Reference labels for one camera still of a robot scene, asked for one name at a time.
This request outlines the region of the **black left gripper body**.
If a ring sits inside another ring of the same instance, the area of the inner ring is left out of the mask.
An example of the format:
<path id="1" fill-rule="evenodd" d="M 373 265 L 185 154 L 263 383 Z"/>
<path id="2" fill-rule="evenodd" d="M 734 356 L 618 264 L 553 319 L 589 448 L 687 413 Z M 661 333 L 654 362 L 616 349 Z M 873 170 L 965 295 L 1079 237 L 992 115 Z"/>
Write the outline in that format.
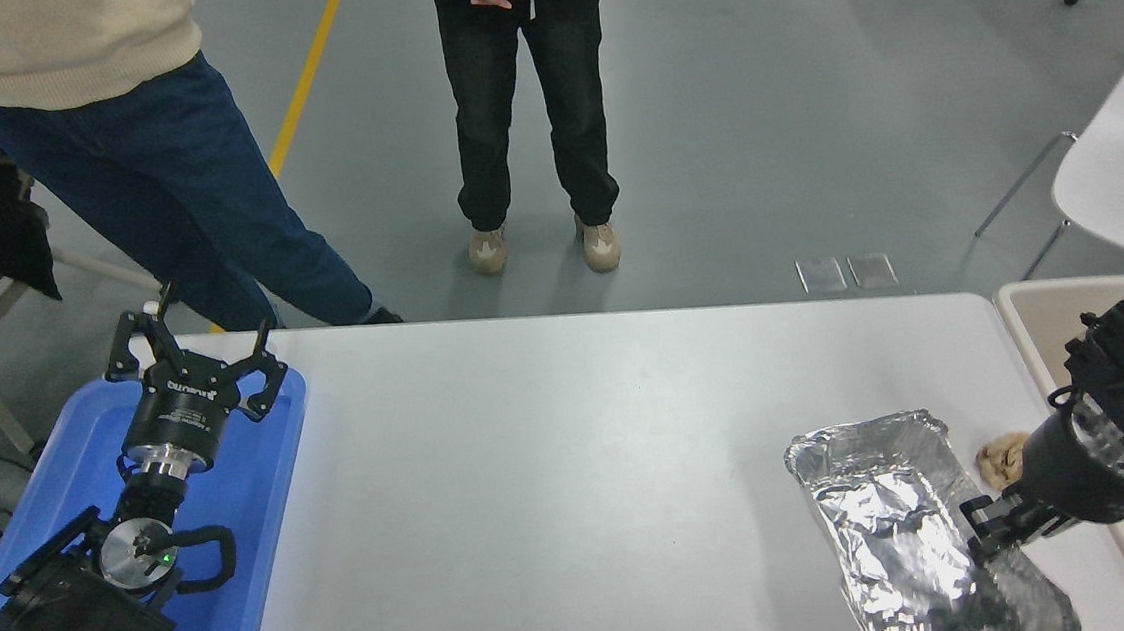
<path id="1" fill-rule="evenodd" d="M 219 452 L 230 411 L 241 402 L 227 364 L 211 357 L 185 354 L 175 364 L 158 360 L 145 370 L 142 396 L 123 454 L 132 463 L 146 462 L 149 450 L 173 447 L 194 459 Z"/>

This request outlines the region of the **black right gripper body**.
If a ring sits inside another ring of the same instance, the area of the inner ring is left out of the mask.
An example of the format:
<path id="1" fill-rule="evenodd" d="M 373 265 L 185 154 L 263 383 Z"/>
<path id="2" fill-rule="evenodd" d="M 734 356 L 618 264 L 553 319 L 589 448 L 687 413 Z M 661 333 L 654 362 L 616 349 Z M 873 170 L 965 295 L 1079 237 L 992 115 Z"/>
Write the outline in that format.
<path id="1" fill-rule="evenodd" d="M 1124 521 L 1124 456 L 1105 461 L 1082 441 L 1066 411 L 1052 415 L 1025 441 L 1013 493 L 1044 503 L 1068 519 L 1100 524 Z"/>

